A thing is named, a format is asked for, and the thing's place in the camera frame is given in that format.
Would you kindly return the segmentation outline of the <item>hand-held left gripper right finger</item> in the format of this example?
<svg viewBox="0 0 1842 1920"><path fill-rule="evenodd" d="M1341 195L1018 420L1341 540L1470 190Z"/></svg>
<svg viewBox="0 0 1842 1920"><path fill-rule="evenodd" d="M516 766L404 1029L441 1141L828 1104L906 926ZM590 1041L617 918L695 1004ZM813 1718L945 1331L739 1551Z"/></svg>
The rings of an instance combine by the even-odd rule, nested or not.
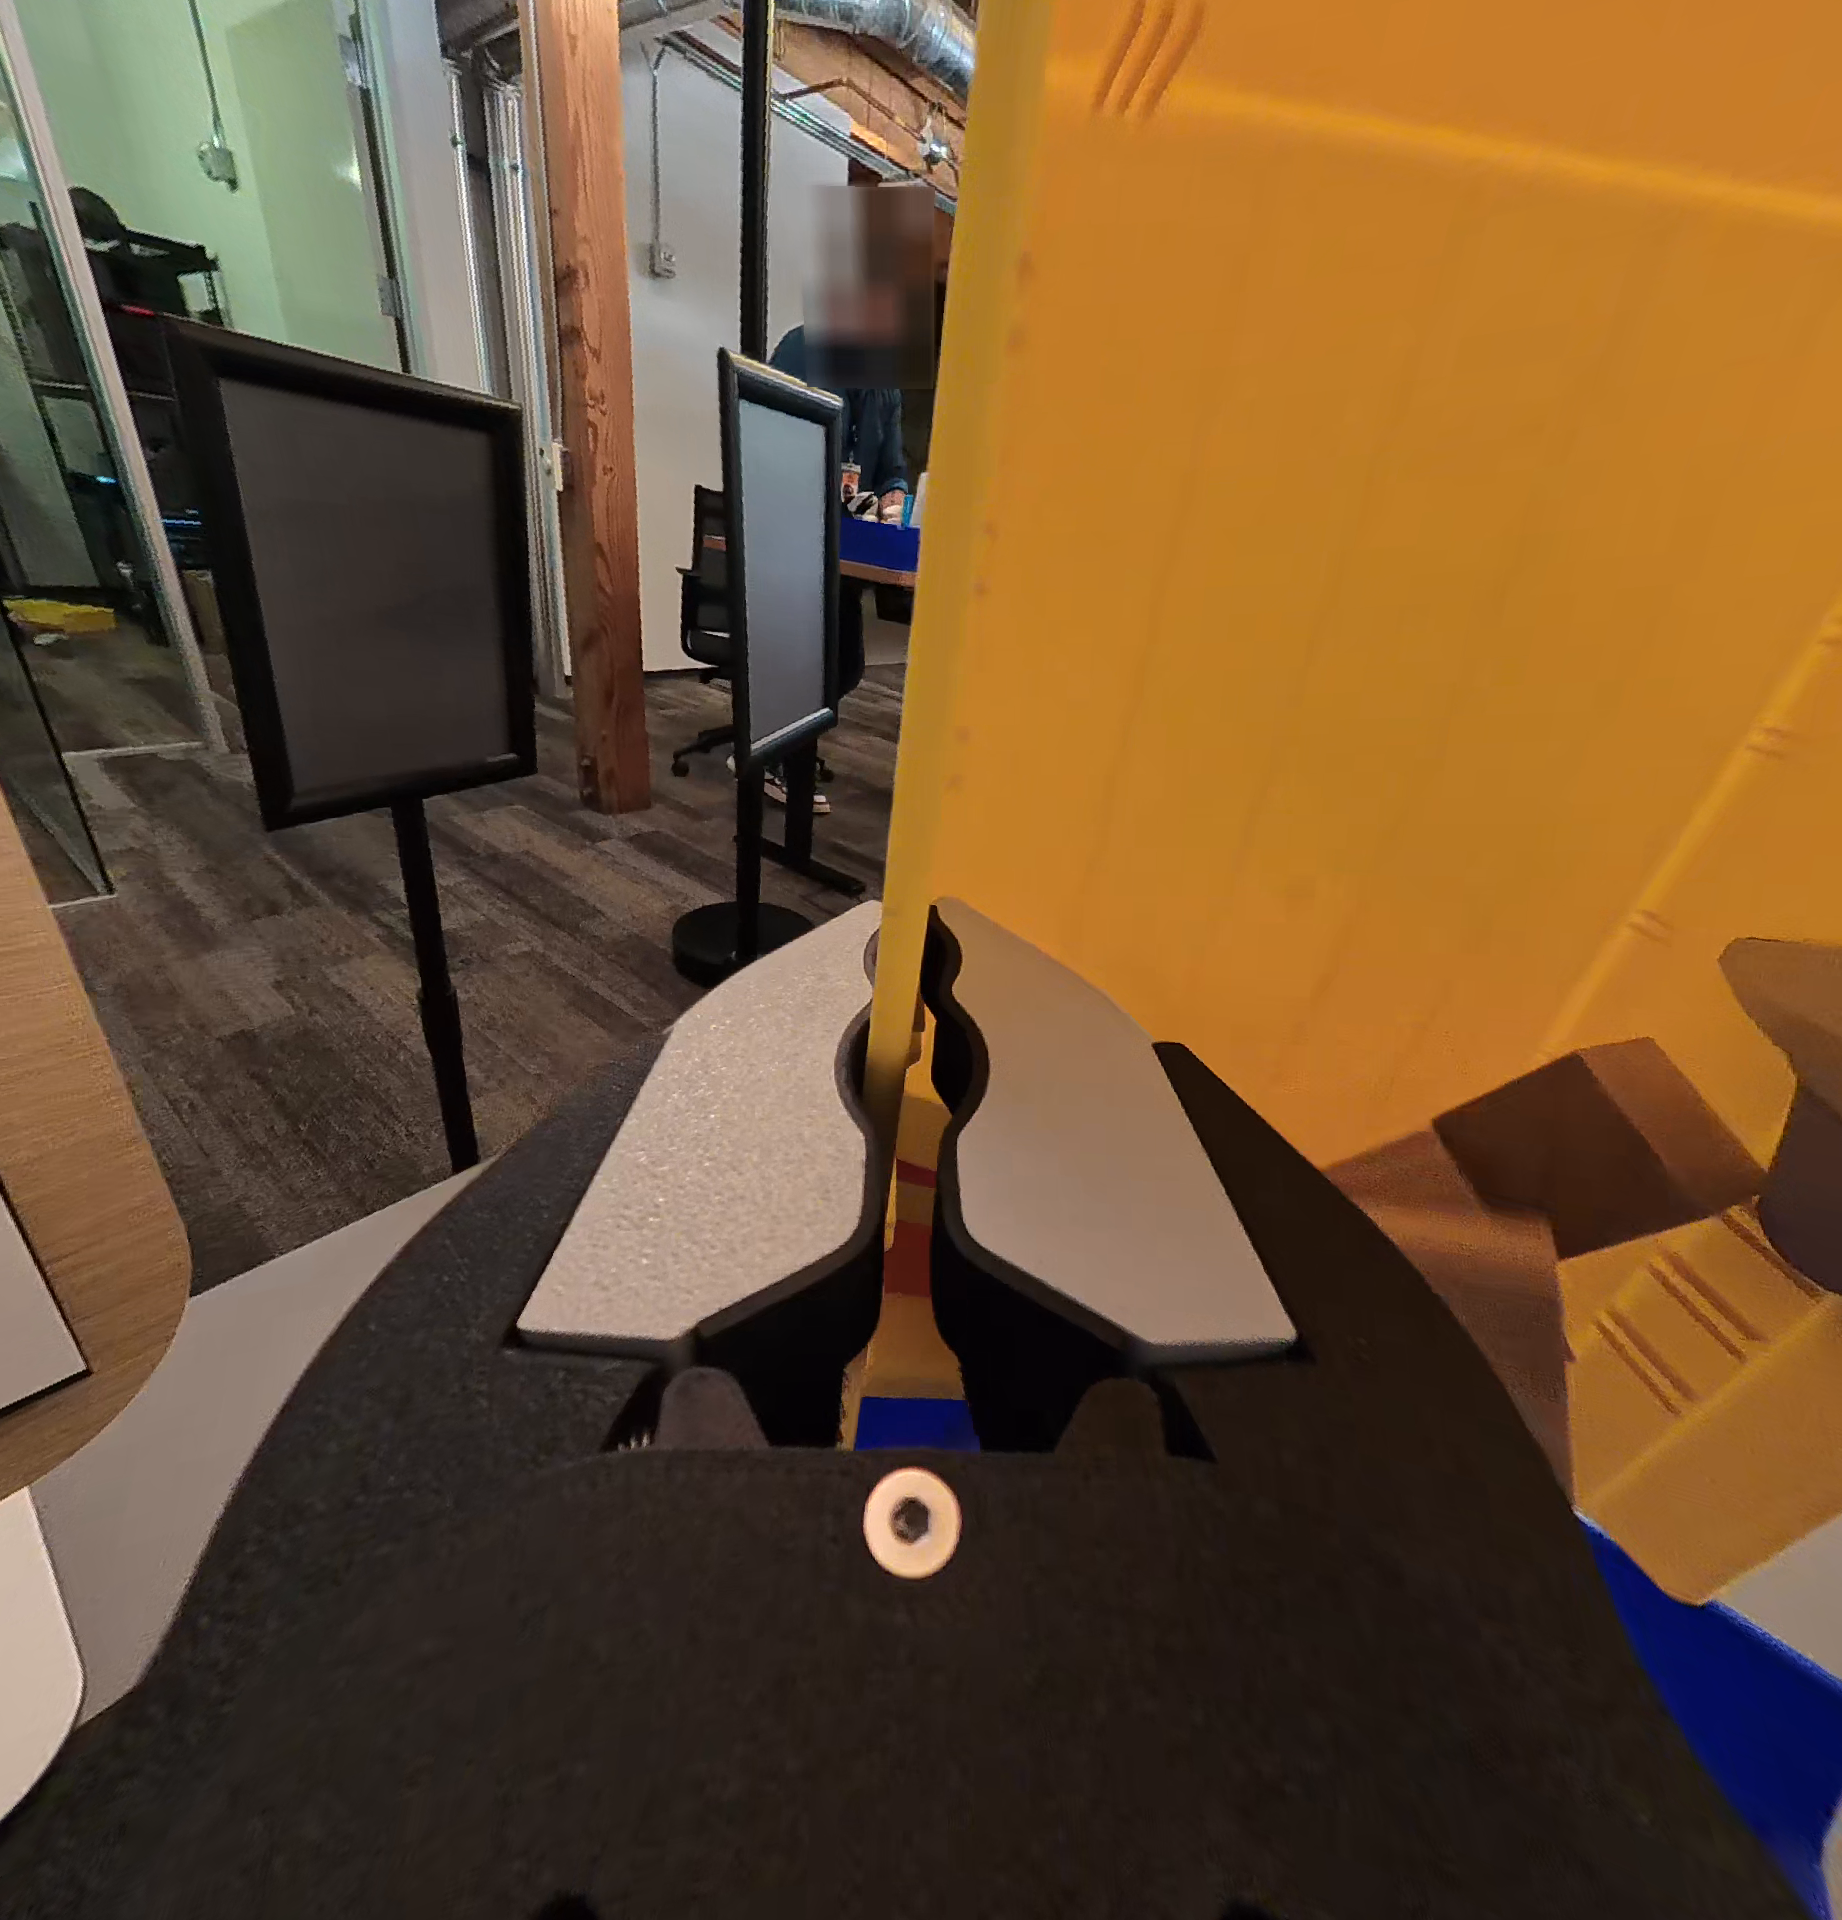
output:
<svg viewBox="0 0 1842 1920"><path fill-rule="evenodd" d="M954 1117L963 1250L1133 1365L1292 1350L1279 1305L1151 1029L991 915L938 900L944 1011L970 1028Z"/></svg>

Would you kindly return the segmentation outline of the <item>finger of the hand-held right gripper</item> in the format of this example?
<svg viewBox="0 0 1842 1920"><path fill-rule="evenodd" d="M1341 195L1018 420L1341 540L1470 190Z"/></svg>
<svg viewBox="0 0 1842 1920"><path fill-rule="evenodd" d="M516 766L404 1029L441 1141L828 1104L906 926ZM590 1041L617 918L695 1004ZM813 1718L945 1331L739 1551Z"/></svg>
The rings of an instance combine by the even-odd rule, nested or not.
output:
<svg viewBox="0 0 1842 1920"><path fill-rule="evenodd" d="M1842 1293L1842 943L1739 934L1726 984L1784 1049L1794 1104L1755 1200L1772 1250Z"/></svg>

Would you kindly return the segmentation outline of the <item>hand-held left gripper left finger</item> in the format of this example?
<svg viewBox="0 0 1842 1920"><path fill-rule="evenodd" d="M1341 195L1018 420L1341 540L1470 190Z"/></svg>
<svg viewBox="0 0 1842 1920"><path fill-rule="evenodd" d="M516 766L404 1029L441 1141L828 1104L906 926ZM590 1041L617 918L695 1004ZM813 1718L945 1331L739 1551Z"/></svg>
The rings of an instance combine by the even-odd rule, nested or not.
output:
<svg viewBox="0 0 1842 1920"><path fill-rule="evenodd" d="M875 1301L886 1144L855 1066L875 932L861 900L676 1019L521 1305L521 1343L685 1365L835 1272Z"/></svg>

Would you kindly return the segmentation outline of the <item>pile of wooden cubes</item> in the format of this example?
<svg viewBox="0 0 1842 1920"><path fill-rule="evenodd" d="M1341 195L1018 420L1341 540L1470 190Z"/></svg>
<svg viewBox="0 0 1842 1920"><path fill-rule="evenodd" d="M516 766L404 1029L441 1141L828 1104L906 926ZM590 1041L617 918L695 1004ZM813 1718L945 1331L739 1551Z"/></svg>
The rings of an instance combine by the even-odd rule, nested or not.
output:
<svg viewBox="0 0 1842 1920"><path fill-rule="evenodd" d="M1001 1279L954 1228L938 1165L931 1318L980 1451L1048 1451L1083 1393L1140 1380L1197 1426L1570 1442L1561 1263L1692 1228L1761 1194L1761 1163L1659 1041L1560 1054L1407 1141L1301 1163L1187 1041L1160 1066L1208 1148L1298 1343L1246 1365L1137 1365L1123 1340Z"/></svg>

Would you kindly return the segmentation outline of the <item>blue plastic box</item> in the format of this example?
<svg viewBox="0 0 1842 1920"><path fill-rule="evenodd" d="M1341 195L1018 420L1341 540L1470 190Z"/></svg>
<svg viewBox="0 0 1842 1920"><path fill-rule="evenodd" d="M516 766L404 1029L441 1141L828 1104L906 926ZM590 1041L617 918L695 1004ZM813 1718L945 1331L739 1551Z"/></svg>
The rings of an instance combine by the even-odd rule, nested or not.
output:
<svg viewBox="0 0 1842 1920"><path fill-rule="evenodd" d="M1213 1457L1152 1385L1104 1380L1063 1436L1108 1457ZM963 1400L866 1393L838 1417L855 1451L980 1451ZM1596 1522L1576 1514L1602 1592L1659 1702L1726 1801L1772 1848L1804 1915L1832 1915L1823 1842L1842 1815L1842 1680L1746 1625L1733 1609L1670 1603Z"/></svg>

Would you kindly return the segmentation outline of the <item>yellow plastic box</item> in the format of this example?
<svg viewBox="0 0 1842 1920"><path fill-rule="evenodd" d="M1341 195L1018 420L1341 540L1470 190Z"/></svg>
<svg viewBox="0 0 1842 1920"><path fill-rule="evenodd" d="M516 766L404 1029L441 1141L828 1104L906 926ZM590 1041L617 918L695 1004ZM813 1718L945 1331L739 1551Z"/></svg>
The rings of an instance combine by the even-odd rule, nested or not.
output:
<svg viewBox="0 0 1842 1920"><path fill-rule="evenodd" d="M1842 5L979 5L868 1071L960 898L1307 1163L1842 949Z"/></svg>

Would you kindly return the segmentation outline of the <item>black office chair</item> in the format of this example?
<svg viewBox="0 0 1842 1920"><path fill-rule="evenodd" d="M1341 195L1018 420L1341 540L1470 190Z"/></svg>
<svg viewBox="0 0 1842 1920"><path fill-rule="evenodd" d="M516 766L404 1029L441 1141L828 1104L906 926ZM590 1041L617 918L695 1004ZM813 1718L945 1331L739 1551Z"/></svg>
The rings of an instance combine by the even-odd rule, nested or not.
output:
<svg viewBox="0 0 1842 1920"><path fill-rule="evenodd" d="M733 683L733 632L723 600L723 491L695 489L695 560L676 571L680 580L680 652L700 683Z"/></svg>

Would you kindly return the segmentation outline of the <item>instruction sheet on stand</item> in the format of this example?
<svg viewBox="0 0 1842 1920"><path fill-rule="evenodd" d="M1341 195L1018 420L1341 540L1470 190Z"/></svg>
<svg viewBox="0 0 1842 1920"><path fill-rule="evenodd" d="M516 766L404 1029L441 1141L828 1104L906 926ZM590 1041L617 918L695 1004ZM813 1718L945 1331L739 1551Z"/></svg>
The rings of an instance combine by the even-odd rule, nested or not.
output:
<svg viewBox="0 0 1842 1920"><path fill-rule="evenodd" d="M0 1417L0 1828L84 1712L84 1653L38 1483L160 1372L187 1312L187 1233L0 797L0 1194L64 1312L84 1380Z"/></svg>

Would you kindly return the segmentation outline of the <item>printed instruction sheet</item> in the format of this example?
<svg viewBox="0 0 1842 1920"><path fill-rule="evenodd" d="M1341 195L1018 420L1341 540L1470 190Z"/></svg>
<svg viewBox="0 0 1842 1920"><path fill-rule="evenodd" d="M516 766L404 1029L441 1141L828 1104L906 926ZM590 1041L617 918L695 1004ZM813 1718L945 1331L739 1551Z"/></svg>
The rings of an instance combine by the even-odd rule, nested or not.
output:
<svg viewBox="0 0 1842 1920"><path fill-rule="evenodd" d="M79 1331L0 1194L0 1417L84 1378Z"/></svg>

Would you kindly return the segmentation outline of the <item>tall black pole stand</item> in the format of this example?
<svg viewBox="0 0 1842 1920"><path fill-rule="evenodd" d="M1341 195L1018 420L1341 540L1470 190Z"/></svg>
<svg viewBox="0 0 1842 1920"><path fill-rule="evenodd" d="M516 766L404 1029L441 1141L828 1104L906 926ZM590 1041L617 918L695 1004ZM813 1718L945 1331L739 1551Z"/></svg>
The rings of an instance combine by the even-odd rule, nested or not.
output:
<svg viewBox="0 0 1842 1920"><path fill-rule="evenodd" d="M676 918L676 973L715 992L760 953L813 932L804 915L766 900L772 856L813 856L819 752L786 747L786 843L766 843L766 752L760 752L760 694L749 694L749 632L748 632L748 469L739 469L739 369L766 357L772 274L772 50L773 5L739 5L739 351L715 351L715 446L723 446L723 592L733 642L733 900L695 906Z"/></svg>

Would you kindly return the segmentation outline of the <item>black shelving rack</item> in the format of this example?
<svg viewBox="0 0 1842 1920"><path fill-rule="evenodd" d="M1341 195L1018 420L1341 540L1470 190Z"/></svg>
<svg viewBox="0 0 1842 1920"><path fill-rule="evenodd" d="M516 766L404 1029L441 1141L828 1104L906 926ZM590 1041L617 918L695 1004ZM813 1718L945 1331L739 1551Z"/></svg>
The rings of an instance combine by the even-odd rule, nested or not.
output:
<svg viewBox="0 0 1842 1920"><path fill-rule="evenodd" d="M221 260L199 241L122 223L111 203L98 203L84 184L71 190L71 216L84 229L93 305L111 336L116 386L141 439L173 565L199 571L205 540L176 429L168 323L221 323L210 305L187 305L187 290L221 298ZM9 351L38 400L40 446L52 459L84 560L93 565L93 606L148 618L136 517L122 503L116 459L98 429L71 305L40 240L40 205L30 205L23 223L0 223L0 317L9 324Z"/></svg>

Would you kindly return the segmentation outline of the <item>wooden support post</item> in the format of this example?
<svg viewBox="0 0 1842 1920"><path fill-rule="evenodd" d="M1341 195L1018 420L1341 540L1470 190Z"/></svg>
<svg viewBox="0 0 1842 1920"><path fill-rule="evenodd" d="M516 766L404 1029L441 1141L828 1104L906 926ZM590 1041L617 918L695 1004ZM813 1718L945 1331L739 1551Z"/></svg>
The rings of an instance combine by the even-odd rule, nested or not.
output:
<svg viewBox="0 0 1842 1920"><path fill-rule="evenodd" d="M646 812L646 606L630 305L620 5L541 0L529 60L547 125L562 381L562 587L578 804Z"/></svg>

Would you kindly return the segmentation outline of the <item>silver spiral duct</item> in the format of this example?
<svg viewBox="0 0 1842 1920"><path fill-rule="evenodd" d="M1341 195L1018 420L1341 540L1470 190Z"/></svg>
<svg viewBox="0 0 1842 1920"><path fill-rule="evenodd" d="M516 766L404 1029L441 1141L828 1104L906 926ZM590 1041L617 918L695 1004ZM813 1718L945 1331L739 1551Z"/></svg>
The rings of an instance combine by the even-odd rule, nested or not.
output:
<svg viewBox="0 0 1842 1920"><path fill-rule="evenodd" d="M773 0L773 13L804 29L868 38L913 60L945 98L970 98L979 17L954 0Z"/></svg>

